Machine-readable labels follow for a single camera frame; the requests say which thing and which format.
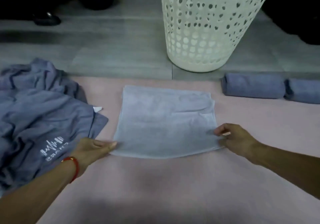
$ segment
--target rolled gray towel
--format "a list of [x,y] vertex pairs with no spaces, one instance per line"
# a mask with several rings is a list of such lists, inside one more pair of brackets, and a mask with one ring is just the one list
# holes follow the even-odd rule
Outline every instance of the rolled gray towel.
[[226,73],[221,84],[226,96],[278,99],[286,93],[284,79],[274,73]]
[[287,100],[320,104],[320,81],[288,79],[284,83]]

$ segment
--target hand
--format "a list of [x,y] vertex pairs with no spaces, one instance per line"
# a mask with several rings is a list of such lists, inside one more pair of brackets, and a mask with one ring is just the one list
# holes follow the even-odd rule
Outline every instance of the hand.
[[80,177],[90,164],[105,157],[110,151],[114,150],[116,145],[117,142],[102,142],[89,138],[81,139],[77,147],[70,154],[70,156],[75,157],[79,162],[77,177]]
[[230,133],[219,140],[219,144],[227,147],[233,153],[239,156],[249,158],[252,149],[256,145],[261,145],[254,137],[251,136],[244,128],[237,124],[223,124],[214,130],[216,136]]

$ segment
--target person's left arm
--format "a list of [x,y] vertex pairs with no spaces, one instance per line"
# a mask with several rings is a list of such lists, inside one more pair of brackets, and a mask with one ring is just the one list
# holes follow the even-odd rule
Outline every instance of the person's left arm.
[[[70,154],[79,162],[81,176],[86,168],[96,160],[106,156],[116,146],[116,142],[104,143],[89,138],[80,140]],[[0,220],[10,224],[34,224],[49,208],[55,198],[76,173],[72,160],[61,162],[53,170],[37,177],[29,184],[0,198]]]

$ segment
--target white logo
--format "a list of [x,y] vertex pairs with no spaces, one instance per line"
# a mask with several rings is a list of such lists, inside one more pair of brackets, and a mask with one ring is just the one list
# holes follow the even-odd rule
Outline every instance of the white logo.
[[55,157],[59,151],[61,151],[65,145],[69,144],[69,142],[63,143],[64,139],[62,137],[54,138],[53,141],[47,140],[47,146],[45,149],[41,150],[41,154],[47,156],[49,151],[54,150],[50,156],[46,158],[46,161],[51,161],[53,157]]

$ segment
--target light blue towel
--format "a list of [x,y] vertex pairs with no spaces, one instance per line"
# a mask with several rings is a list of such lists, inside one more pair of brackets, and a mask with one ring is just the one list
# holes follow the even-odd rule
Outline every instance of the light blue towel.
[[278,99],[285,95],[282,76],[268,73],[226,73],[221,80],[226,96]]
[[285,86],[287,100],[320,104],[320,81],[288,79]]
[[165,159],[220,148],[210,93],[125,86],[111,154]]

